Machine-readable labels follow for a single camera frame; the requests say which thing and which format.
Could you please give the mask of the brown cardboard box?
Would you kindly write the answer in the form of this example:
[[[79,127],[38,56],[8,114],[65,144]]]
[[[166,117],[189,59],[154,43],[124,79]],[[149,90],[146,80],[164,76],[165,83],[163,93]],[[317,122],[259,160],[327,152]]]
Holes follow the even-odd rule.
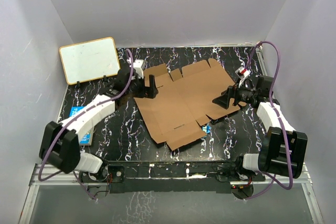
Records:
[[[204,137],[201,127],[240,110],[212,102],[234,81],[213,58],[167,70],[165,64],[144,70],[145,84],[154,75],[158,93],[154,99],[136,98],[135,102],[154,142],[166,143],[171,150]]]

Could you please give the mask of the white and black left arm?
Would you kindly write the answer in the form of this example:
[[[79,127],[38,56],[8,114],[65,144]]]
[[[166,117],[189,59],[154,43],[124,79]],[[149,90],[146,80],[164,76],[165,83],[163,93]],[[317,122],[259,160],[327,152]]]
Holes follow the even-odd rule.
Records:
[[[108,82],[83,109],[59,123],[51,121],[46,125],[39,150],[40,168],[50,164],[60,173],[79,171],[90,174],[98,182],[107,180],[106,163],[94,154],[82,152],[80,141],[113,114],[124,97],[153,99],[157,94],[153,74],[146,77],[141,67],[120,69],[116,79]]]

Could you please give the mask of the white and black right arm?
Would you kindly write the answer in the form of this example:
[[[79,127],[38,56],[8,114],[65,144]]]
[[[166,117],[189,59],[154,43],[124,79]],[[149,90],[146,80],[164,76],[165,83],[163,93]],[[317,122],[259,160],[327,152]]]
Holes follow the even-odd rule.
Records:
[[[259,76],[255,87],[229,86],[213,103],[224,109],[240,102],[250,104],[267,131],[258,154],[244,154],[236,159],[234,174],[247,180],[253,172],[288,177],[300,177],[308,144],[305,133],[296,131],[284,118],[279,102],[272,98],[272,77]]]

